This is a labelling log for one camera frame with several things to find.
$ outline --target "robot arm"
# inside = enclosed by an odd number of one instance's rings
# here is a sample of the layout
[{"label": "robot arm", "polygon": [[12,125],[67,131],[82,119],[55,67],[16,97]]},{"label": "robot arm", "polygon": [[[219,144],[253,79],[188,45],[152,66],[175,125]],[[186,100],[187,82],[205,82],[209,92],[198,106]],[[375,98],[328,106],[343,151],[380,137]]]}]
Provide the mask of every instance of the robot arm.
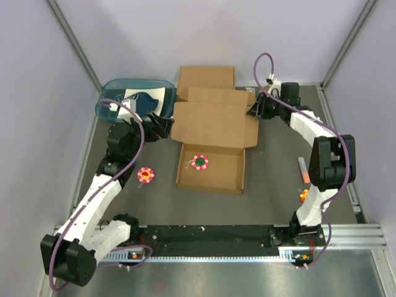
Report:
[{"label": "robot arm", "polygon": [[[159,118],[155,114],[148,116],[151,122],[141,120],[145,141],[154,142],[167,138],[173,120]],[[123,113],[119,113],[119,118],[124,122],[115,123],[109,128],[106,154],[98,166],[88,192],[57,234],[46,235],[40,244],[45,272],[49,274],[53,249],[60,234],[64,233],[66,226],[75,218],[60,242],[53,275],[79,286],[84,286],[90,281],[97,264],[116,246],[129,240],[136,242],[140,237],[139,221],[128,215],[115,216],[103,231],[93,235],[110,202],[121,192],[131,176],[135,166],[132,165],[126,171],[124,169],[135,157],[141,143],[137,123],[131,121],[131,117],[125,117]],[[101,189],[93,199],[94,193],[121,171],[123,173]]]},{"label": "robot arm", "polygon": [[[292,236],[316,233],[318,226],[322,223],[322,211],[326,211],[330,202],[324,205],[323,210],[321,204],[337,193],[345,178],[344,152],[336,135],[318,125],[321,121],[316,118],[309,107],[301,106],[297,83],[281,83],[274,79],[273,75],[267,79],[267,82],[269,83],[268,92],[276,90],[275,93],[279,94],[277,97],[281,101],[313,119],[308,119],[301,113],[290,111],[268,98],[264,93],[258,95],[256,104],[247,112],[247,114],[261,119],[271,119],[279,116],[312,147],[309,162],[309,177],[312,184],[306,200],[291,219],[290,230]],[[355,140],[351,135],[343,135],[342,137],[350,158],[350,178],[348,182],[351,183],[356,176]]]}]

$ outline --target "teal plastic tray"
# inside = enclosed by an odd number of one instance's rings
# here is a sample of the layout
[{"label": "teal plastic tray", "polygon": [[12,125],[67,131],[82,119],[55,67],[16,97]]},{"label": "teal plastic tray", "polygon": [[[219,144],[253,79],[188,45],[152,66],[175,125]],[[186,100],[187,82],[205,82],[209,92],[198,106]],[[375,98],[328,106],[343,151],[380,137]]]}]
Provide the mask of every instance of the teal plastic tray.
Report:
[{"label": "teal plastic tray", "polygon": [[165,87],[165,97],[161,110],[161,117],[170,118],[173,115],[173,105],[176,101],[176,90],[172,83],[166,80],[153,79],[114,79],[105,84],[101,90],[98,103],[95,105],[95,112],[100,119],[105,119],[111,123],[122,122],[117,119],[117,111],[110,111],[99,104],[101,99],[114,99],[121,102],[124,99],[127,88],[150,89]]}]

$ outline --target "metal pole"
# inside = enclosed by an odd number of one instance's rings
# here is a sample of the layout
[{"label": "metal pole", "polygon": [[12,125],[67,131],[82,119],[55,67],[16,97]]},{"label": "metal pole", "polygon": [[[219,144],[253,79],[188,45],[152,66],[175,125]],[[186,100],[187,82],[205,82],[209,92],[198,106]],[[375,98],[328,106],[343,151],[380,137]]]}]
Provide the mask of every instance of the metal pole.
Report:
[{"label": "metal pole", "polygon": [[339,65],[341,64],[342,59],[344,58],[345,54],[348,52],[351,44],[355,40],[359,31],[361,30],[363,24],[370,16],[376,3],[377,3],[377,0],[368,0],[367,1],[365,7],[363,8],[362,12],[360,13],[360,15],[358,17],[358,20],[354,24],[351,32],[349,33],[349,35],[346,38],[344,44],[342,45],[340,51],[338,52],[337,57],[335,58],[333,64],[331,65],[329,71],[327,72],[323,83],[321,84],[321,86],[324,90],[327,88],[330,81],[332,80],[332,78],[335,74],[335,71],[337,71]]},{"label": "metal pole", "polygon": [[83,65],[86,73],[90,77],[93,85],[95,88],[98,90],[98,92],[101,92],[101,83],[99,81],[99,78],[95,74],[95,71],[93,70],[92,66],[90,65],[87,57],[85,56],[84,52],[82,51],[81,46],[79,45],[79,42],[77,41],[77,38],[74,36],[74,33],[72,29],[70,28],[69,24],[66,21],[66,18],[64,17],[62,10],[58,6],[56,0],[46,0],[46,2],[49,5],[49,8],[52,10],[54,16],[56,17],[59,25],[61,26],[63,32],[66,35],[66,38],[69,40],[74,52],[76,53],[77,57],[79,58],[81,64]]}]

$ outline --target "cardboard box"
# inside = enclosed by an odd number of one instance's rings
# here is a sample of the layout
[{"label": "cardboard box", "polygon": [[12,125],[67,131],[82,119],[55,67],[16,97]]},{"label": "cardboard box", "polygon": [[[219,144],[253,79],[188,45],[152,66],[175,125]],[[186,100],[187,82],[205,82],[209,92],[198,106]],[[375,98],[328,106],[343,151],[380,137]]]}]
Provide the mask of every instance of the cardboard box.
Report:
[{"label": "cardboard box", "polygon": [[[172,139],[183,143],[176,184],[181,189],[241,194],[245,148],[257,145],[259,130],[258,120],[246,115],[254,95],[220,88],[190,87],[185,92],[186,101],[174,105],[171,132]],[[205,170],[184,168],[200,154],[209,159]]]},{"label": "cardboard box", "polygon": [[180,67],[178,101],[187,101],[189,87],[235,89],[235,72],[231,66]]}]

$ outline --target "cardboard box lid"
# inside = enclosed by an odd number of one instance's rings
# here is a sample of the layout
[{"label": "cardboard box lid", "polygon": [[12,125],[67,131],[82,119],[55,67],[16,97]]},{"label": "cardboard box lid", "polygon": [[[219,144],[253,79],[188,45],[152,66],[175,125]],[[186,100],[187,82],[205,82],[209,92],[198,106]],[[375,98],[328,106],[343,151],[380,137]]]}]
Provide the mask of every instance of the cardboard box lid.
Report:
[{"label": "cardboard box lid", "polygon": [[235,89],[235,69],[231,66],[182,66],[180,67],[177,94],[187,100],[190,87]]},{"label": "cardboard box lid", "polygon": [[256,100],[251,92],[189,88],[187,98],[174,104],[172,139],[239,149],[257,145],[259,122],[246,115]]}]

